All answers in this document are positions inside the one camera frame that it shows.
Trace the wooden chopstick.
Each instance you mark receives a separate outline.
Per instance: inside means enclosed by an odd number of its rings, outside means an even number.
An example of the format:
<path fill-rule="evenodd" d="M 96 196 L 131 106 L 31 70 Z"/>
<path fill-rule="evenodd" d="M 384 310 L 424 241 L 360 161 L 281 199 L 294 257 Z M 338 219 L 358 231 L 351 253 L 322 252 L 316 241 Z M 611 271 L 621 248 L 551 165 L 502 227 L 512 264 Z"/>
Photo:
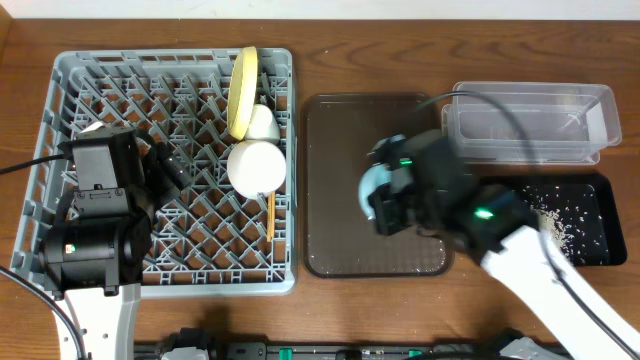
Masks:
<path fill-rule="evenodd" d="M 275 192 L 269 196 L 269 241 L 275 238 L 276 229 L 276 194 Z"/>
<path fill-rule="evenodd" d="M 275 194 L 271 193 L 268 196 L 268 223 L 267 223 L 267 242 L 271 243 L 275 236 Z"/>

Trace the white cup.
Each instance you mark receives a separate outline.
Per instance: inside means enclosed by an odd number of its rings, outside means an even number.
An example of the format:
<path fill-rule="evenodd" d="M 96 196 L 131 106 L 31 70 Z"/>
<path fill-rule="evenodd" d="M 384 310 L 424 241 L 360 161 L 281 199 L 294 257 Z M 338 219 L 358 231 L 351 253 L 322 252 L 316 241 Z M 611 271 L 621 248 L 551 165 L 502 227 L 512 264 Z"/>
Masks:
<path fill-rule="evenodd" d="M 269 107 L 262 104 L 253 106 L 245 139 L 278 143 L 280 128 Z"/>

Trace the light blue bowl with rice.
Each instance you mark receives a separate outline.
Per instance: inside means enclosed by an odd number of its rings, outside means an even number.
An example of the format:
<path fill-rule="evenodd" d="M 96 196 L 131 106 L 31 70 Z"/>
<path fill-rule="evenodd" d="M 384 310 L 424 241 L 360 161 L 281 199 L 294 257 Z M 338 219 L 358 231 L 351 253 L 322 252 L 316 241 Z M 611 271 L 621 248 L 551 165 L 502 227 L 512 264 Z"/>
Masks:
<path fill-rule="evenodd" d="M 382 148 L 387 142 L 395 143 L 404 141 L 406 137 L 398 134 L 389 138 L 379 140 L 368 153 L 369 157 Z M 391 183 L 391 171 L 385 165 L 375 162 L 362 176 L 358 185 L 358 200 L 364 216 L 369 220 L 376 218 L 374 207 L 369 204 L 368 197 L 372 195 L 380 186 Z"/>

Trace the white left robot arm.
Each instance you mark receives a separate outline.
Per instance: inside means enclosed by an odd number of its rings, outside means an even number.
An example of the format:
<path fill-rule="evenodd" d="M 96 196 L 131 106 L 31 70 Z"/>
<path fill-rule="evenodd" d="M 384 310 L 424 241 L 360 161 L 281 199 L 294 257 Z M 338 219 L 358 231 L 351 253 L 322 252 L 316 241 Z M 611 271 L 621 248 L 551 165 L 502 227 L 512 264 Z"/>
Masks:
<path fill-rule="evenodd" d="M 144 130 L 84 131 L 59 146 L 77 184 L 60 198 L 40 242 L 44 288 L 81 359 L 131 359 L 143 260 L 156 213 L 191 178 Z"/>

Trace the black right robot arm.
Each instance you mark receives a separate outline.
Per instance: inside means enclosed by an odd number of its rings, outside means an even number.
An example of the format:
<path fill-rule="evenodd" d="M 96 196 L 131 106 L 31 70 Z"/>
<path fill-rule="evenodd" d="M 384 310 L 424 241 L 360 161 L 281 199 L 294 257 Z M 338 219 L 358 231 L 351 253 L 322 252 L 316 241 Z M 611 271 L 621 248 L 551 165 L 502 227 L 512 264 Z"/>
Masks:
<path fill-rule="evenodd" d="M 579 274 L 511 190 L 448 168 L 378 164 L 362 176 L 358 200 L 379 234 L 411 225 L 461 241 L 463 252 L 514 293 L 575 359 L 636 359 L 639 332 Z"/>

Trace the yellow plate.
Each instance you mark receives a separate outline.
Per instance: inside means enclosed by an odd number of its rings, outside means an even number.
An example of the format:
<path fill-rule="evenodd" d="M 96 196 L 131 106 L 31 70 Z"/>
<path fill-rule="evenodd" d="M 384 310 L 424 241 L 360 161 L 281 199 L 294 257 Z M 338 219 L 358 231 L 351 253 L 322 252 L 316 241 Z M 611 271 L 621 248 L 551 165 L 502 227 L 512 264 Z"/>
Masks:
<path fill-rule="evenodd" d="M 258 52 L 253 46 L 242 48 L 236 56 L 227 104 L 230 135 L 242 140 L 249 127 L 258 77 Z"/>

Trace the pink bowl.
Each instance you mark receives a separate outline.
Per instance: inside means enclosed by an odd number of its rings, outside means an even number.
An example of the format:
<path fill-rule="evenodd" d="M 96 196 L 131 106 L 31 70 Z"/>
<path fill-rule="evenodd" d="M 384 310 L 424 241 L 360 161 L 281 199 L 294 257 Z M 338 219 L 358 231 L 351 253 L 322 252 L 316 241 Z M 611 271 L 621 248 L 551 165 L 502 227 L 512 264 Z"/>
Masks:
<path fill-rule="evenodd" d="M 227 176 L 233 189 L 245 198 L 257 200 L 276 191 L 286 178 L 282 151 L 267 141 L 242 141 L 227 160 Z"/>

